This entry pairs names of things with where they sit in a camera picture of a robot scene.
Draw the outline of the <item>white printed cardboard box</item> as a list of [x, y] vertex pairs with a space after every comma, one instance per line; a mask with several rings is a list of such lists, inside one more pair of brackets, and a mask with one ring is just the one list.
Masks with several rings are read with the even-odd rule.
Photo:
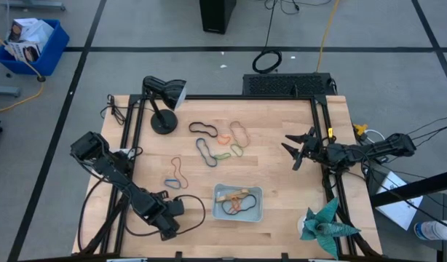
[[8, 42], [7, 46], [16, 60], [32, 63], [40, 57], [39, 46], [33, 42]]
[[7, 40], [10, 42], [31, 42], [45, 45], [54, 28], [37, 18], [14, 19]]

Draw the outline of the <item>black perforated metal case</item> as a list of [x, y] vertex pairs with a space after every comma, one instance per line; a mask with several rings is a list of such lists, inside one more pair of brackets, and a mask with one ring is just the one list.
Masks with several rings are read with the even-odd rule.
[[337, 95], [335, 80], [329, 73], [245, 74], [243, 95]]

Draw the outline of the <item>grey metal stand foot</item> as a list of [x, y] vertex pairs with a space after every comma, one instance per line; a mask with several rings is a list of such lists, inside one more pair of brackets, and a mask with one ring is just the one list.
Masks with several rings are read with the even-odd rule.
[[19, 87], [0, 86], [0, 95], [8, 95], [8, 96], [18, 98], [20, 96], [20, 88]]
[[0, 4], [9, 8], [66, 10], [62, 2], [50, 0], [0, 0]]

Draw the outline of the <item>thin tan rubber band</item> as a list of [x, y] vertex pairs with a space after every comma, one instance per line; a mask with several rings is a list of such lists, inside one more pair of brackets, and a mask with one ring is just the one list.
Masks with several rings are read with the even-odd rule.
[[229, 124], [229, 129], [235, 143], [245, 148], [250, 144], [250, 136], [246, 127], [239, 121], [233, 121]]

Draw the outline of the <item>light grey plastic bin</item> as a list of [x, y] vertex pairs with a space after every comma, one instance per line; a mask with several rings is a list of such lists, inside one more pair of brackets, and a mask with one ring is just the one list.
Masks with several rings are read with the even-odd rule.
[[[238, 191], [240, 189], [248, 189], [250, 194], [256, 196], [257, 205], [246, 212], [241, 212], [237, 215], [226, 215], [221, 209], [222, 202], [217, 202], [216, 199], [218, 197], [223, 196], [224, 194], [232, 193], [234, 191]], [[214, 187], [213, 191], [213, 206], [212, 206], [212, 215], [217, 220], [225, 220], [225, 221], [240, 221], [240, 222], [250, 222], [256, 223], [262, 220], [263, 218], [263, 190], [261, 187], [247, 187], [247, 186], [228, 186], [224, 184], [217, 184]]]

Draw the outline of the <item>large black rubber band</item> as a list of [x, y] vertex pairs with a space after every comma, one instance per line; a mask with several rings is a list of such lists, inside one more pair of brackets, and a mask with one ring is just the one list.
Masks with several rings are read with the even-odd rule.
[[236, 199], [232, 201], [224, 201], [221, 204], [221, 209], [226, 215], [237, 215], [241, 212], [246, 212], [253, 209], [257, 205], [256, 196], [249, 194], [244, 199]]

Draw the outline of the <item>thin red-brown rubber band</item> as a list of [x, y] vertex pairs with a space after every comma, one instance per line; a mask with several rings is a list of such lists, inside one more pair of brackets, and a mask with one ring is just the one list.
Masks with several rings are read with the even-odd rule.
[[170, 160], [171, 165], [174, 167], [173, 176], [179, 183], [179, 188], [186, 189], [189, 187], [189, 182], [186, 176], [182, 173], [182, 161], [179, 156], [173, 157]]

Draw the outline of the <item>black computer tower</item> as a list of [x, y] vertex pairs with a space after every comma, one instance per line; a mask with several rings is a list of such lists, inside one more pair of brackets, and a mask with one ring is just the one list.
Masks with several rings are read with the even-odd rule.
[[237, 0], [199, 0], [204, 32], [225, 34]]

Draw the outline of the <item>black metal beam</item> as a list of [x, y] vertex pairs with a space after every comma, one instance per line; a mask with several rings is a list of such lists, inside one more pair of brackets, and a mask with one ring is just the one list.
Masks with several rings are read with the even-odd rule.
[[447, 190], [447, 172], [394, 189], [386, 188], [384, 192], [371, 197], [371, 205], [379, 207], [445, 190]]

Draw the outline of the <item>white plastic bottle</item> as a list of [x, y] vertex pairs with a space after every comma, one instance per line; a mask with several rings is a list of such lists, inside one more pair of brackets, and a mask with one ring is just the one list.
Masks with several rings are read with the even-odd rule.
[[447, 241], [447, 221], [418, 222], [414, 225], [414, 232], [422, 240]]

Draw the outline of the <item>teal leafed artificial plant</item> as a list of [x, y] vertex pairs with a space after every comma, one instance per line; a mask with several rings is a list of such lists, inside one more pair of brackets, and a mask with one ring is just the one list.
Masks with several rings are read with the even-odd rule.
[[359, 233], [360, 230], [344, 223], [335, 222], [336, 211], [339, 206], [337, 197], [333, 198], [318, 213], [314, 213], [310, 208], [306, 212], [304, 230], [300, 240], [317, 240], [318, 245], [336, 260], [339, 259], [338, 248], [335, 237], [348, 237]]

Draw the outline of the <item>white flat box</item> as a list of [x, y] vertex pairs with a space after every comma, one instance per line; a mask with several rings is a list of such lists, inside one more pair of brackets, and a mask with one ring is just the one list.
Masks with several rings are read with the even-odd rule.
[[[407, 183], [399, 178], [393, 171], [389, 171], [385, 179], [381, 182], [377, 190], [377, 194], [385, 192], [387, 189], [392, 190], [401, 186], [405, 186]], [[399, 201], [388, 205], [379, 206], [376, 209], [391, 221], [399, 225], [402, 229], [407, 231], [411, 225], [412, 220], [416, 214], [416, 209], [410, 206], [408, 203], [419, 207], [423, 200], [422, 196], [408, 199], [405, 201]]]

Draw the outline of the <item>blue plastic crate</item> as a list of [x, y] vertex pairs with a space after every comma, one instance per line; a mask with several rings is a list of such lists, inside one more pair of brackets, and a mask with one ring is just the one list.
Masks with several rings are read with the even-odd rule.
[[44, 20], [54, 28], [54, 31], [45, 45], [39, 46], [40, 57], [36, 62], [28, 63], [16, 60], [12, 51], [8, 49], [8, 40], [0, 46], [0, 64], [15, 74], [50, 76], [55, 70], [70, 37], [65, 32], [59, 20]]

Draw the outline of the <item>black wavy rubber band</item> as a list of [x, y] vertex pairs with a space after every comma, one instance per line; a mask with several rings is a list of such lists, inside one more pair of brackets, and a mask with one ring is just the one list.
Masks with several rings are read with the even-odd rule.
[[193, 133], [199, 133], [208, 135], [211, 138], [216, 138], [218, 136], [218, 130], [211, 124], [205, 124], [203, 122], [191, 122], [189, 124], [189, 131]]

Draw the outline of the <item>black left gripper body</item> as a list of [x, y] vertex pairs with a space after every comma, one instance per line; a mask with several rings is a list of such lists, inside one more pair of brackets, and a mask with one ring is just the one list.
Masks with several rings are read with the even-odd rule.
[[144, 221], [158, 229], [161, 240], [169, 240], [178, 235], [180, 224], [175, 219], [176, 216], [184, 214], [184, 204], [178, 197], [167, 200], [167, 191], [158, 193], [148, 193], [146, 209], [140, 212]]

